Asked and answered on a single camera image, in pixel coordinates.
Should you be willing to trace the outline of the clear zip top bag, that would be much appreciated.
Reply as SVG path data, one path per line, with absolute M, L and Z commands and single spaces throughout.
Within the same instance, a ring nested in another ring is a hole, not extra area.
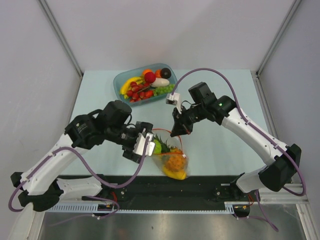
M 171 137 L 171 131 L 163 128 L 154 128 L 155 148 L 151 156 L 161 172 L 175 180 L 185 180 L 188 177 L 189 159 L 183 151 L 180 136 Z

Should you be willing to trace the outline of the orange yellow toy mango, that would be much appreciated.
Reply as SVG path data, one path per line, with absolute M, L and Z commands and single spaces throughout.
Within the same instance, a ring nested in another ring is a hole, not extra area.
M 184 180 L 187 178 L 187 172 L 185 170 L 171 171 L 168 168 L 163 167 L 162 171 L 167 177 L 175 180 Z

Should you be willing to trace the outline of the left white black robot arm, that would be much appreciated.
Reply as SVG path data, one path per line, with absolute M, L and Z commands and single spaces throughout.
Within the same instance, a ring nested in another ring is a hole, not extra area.
M 104 109 L 76 116 L 64 129 L 57 143 L 32 168 L 14 172 L 10 179 L 15 187 L 8 207 L 18 197 L 22 208 L 32 205 L 33 211 L 43 212 L 61 200 L 105 200 L 110 189 L 122 189 L 135 180 L 144 160 L 155 149 L 153 124 L 138 121 L 131 123 L 132 109 L 120 100 L 110 101 Z M 83 154 L 108 141 L 122 147 L 123 157 L 138 164 L 135 173 L 124 183 L 109 183 L 95 173 Z M 87 178 L 63 179 L 60 174 L 79 159 L 88 172 Z

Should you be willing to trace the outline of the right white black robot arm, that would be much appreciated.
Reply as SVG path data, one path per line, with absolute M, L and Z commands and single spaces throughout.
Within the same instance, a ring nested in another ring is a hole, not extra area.
M 175 106 L 171 137 L 191 134 L 194 123 L 202 120 L 215 122 L 241 138 L 265 164 L 260 169 L 240 174 L 232 182 L 234 185 L 230 188 L 230 194 L 235 200 L 242 201 L 249 192 L 261 188 L 273 192 L 283 189 L 297 172 L 301 148 L 296 144 L 289 146 L 255 126 L 240 113 L 234 100 L 226 95 L 216 98 L 205 82 L 194 85 L 188 91 L 194 101 L 190 108 L 182 105 L 178 93 L 169 93 L 166 97 L 166 103 Z

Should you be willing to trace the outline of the green toy leafy vegetable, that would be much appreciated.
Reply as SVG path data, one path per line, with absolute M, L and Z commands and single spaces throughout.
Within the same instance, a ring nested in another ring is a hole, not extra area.
M 177 172 L 185 170 L 187 167 L 187 157 L 182 148 L 168 143 L 168 139 L 162 140 L 158 134 L 155 135 L 155 140 L 161 143 L 162 152 L 161 154 L 153 154 L 152 157 L 170 171 Z

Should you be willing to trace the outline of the green toy apple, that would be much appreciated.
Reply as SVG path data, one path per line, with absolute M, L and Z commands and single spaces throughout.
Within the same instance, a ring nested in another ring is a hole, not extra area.
M 156 139 L 154 140 L 154 143 L 155 143 L 155 147 L 154 147 L 154 150 L 153 150 L 153 154 L 155 154 L 155 155 L 161 154 L 162 153 L 162 145 L 161 145 L 161 143 Z

